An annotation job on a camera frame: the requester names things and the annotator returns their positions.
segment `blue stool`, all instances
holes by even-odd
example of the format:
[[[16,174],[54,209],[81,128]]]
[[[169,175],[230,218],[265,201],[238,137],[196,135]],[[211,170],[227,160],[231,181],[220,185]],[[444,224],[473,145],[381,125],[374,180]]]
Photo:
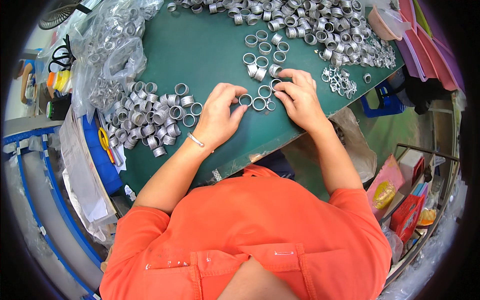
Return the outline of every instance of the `blue stool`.
[[[375,118],[379,116],[389,116],[389,115],[396,115],[401,114],[407,108],[398,97],[393,94],[389,96],[383,96],[388,93],[393,93],[393,88],[388,84],[387,80],[382,81],[379,83],[375,90],[377,92],[377,96],[379,99],[379,106],[377,109],[371,109],[368,105],[367,98],[365,95],[360,97],[361,104],[363,106],[363,111],[367,118]]]

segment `floor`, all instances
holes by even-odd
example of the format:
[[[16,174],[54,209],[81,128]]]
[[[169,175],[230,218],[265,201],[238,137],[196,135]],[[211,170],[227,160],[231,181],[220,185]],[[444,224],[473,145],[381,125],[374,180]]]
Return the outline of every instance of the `floor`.
[[[370,107],[375,106],[374,94],[367,95]],[[382,167],[390,153],[395,151],[397,143],[411,144],[432,149],[432,113],[419,116],[413,108],[407,108],[403,113],[392,116],[367,118],[363,113],[360,100],[348,106],[357,118],[360,130],[367,143],[377,154],[377,172]],[[296,172],[298,183],[323,201],[328,201],[329,195],[325,189],[316,150],[313,141],[305,134],[282,148]]]

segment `green work surface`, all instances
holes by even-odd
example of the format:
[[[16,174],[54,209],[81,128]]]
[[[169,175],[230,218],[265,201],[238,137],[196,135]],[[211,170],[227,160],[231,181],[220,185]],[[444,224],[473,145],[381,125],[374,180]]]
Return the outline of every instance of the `green work surface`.
[[[200,14],[193,14],[190,9],[177,7],[175,12],[168,12],[164,6],[153,20],[146,22],[143,46],[148,58],[147,68],[141,76],[144,82],[158,84],[157,95],[173,94],[178,83],[185,83],[190,88],[190,95],[195,101],[205,103],[213,88],[220,82],[244,86],[252,97],[257,96],[258,88],[273,79],[268,73],[260,83],[247,74],[242,57],[251,52],[260,56],[258,48],[245,45],[245,37],[263,29],[268,32],[268,42],[274,33],[267,29],[264,21],[247,26],[235,26],[233,19],[224,13],[209,14],[207,9]],[[312,74],[317,82],[317,95],[326,115],[332,115],[375,87],[388,77],[393,70],[387,68],[346,66],[350,79],[357,83],[357,92],[352,99],[347,99],[330,91],[329,84],[322,81],[321,74],[328,61],[321,60],[314,50],[319,44],[311,46],[303,39],[287,39],[285,30],[278,31],[283,41],[290,45],[290,51],[282,67],[301,69]],[[404,62],[392,42],[396,52],[397,69]],[[272,55],[267,55],[269,65],[273,63]],[[363,75],[370,73],[370,84],[363,82]],[[304,131],[287,116],[285,108],[274,96],[276,109],[267,113],[249,108],[245,113],[237,132],[223,145],[215,150],[200,166],[192,187],[214,183],[212,171],[217,169],[222,178],[243,169],[250,163],[288,144]],[[125,184],[136,193],[146,184],[162,164],[178,149],[187,138],[187,128],[179,124],[182,134],[177,137],[175,145],[165,146],[167,155],[155,158],[148,146],[141,143],[133,150],[125,149],[127,171],[120,172]]]

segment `person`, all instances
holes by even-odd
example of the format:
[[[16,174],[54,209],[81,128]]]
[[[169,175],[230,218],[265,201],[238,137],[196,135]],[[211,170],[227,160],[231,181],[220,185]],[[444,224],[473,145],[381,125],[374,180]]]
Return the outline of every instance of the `person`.
[[[275,85],[288,116],[315,141],[329,203],[250,165],[187,190],[200,164],[237,130],[247,90],[218,84],[192,135],[118,221],[103,299],[375,299],[392,252],[362,182],[323,113],[316,82],[285,69]]]

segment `scissors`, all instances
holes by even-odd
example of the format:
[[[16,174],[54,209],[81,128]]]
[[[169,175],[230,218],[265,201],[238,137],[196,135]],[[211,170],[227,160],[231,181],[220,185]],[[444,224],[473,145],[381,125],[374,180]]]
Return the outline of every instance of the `scissors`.
[[[112,162],[112,164],[115,164],[115,160],[113,159],[112,150],[108,146],[107,132],[102,127],[100,127],[100,129],[98,130],[98,139],[100,140],[100,145],[102,145],[103,150],[105,150],[107,152],[108,157],[110,158],[110,161]]]

